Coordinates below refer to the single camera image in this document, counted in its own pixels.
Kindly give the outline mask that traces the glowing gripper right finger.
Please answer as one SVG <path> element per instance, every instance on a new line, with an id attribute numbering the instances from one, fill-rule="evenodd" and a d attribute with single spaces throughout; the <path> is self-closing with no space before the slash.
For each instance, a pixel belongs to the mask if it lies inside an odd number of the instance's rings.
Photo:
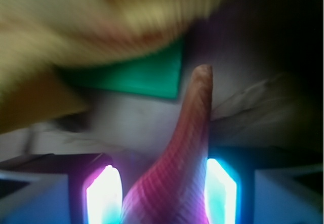
<path id="1" fill-rule="evenodd" d="M 214 146 L 205 199 L 210 223 L 323 223 L 322 155 L 304 148 Z"/>

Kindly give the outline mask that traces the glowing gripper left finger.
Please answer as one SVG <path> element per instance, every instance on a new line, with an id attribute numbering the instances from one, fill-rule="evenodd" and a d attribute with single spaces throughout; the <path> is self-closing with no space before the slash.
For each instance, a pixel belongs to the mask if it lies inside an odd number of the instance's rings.
<path id="1" fill-rule="evenodd" d="M 1 223 L 120 223 L 111 156 L 21 155 L 1 162 Z"/>

